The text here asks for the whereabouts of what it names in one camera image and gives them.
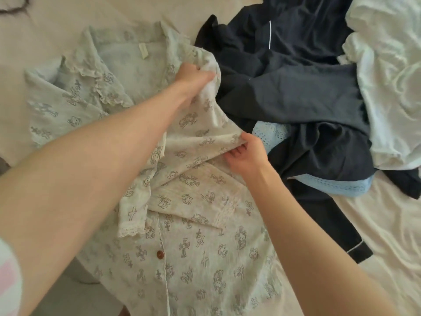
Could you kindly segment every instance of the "bed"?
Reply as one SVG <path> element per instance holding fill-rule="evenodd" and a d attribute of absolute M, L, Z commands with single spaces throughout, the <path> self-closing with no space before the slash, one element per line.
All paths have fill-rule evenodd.
<path fill-rule="evenodd" d="M 194 40 L 211 14 L 227 23 L 261 0 L 32 0 L 26 13 L 0 16 L 0 157 L 11 166 L 28 155 L 23 69 L 72 49 L 87 25 L 165 20 Z M 23 0 L 0 0 L 0 7 Z M 389 294 L 402 315 L 421 315 L 421 201 L 402 194 L 377 172 L 368 193 L 333 196 L 374 255 L 361 267 Z M 302 315 L 280 266 L 281 299 L 256 314 Z"/>

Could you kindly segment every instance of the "white bedsheet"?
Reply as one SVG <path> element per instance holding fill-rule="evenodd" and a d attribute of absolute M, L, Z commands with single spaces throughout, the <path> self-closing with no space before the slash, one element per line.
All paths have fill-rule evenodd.
<path fill-rule="evenodd" d="M 15 165 L 31 150 L 23 69 L 73 48 L 87 25 L 164 19 L 194 39 L 209 15 L 227 23 L 242 6 L 260 1 L 33 0 L 28 15 L 0 16 L 0 156 Z M 334 199 L 375 253 L 361 267 L 387 291 L 402 315 L 421 315 L 421 201 L 404 196 L 381 172 L 367 194 Z M 256 309 L 256 316 L 302 315 L 283 279 L 281 301 Z"/>
<path fill-rule="evenodd" d="M 378 169 L 421 165 L 421 0 L 354 0 L 343 46 L 357 63 Z"/>

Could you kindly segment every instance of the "forearm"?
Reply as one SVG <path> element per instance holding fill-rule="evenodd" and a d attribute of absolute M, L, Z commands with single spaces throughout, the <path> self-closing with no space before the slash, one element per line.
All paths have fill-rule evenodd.
<path fill-rule="evenodd" d="M 397 315 L 377 285 L 307 215 L 272 167 L 245 180 L 306 316 Z"/>
<path fill-rule="evenodd" d="M 173 84 L 45 145 L 0 178 L 0 236 L 21 264 L 22 315 L 118 203 L 183 100 Z"/>

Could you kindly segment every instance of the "pink sleeve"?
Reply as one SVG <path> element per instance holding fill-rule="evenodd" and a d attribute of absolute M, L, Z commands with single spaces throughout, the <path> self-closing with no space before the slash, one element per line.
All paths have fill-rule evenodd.
<path fill-rule="evenodd" d="M 17 316 L 22 297 L 22 276 L 11 248 L 0 239 L 0 316 Z"/>

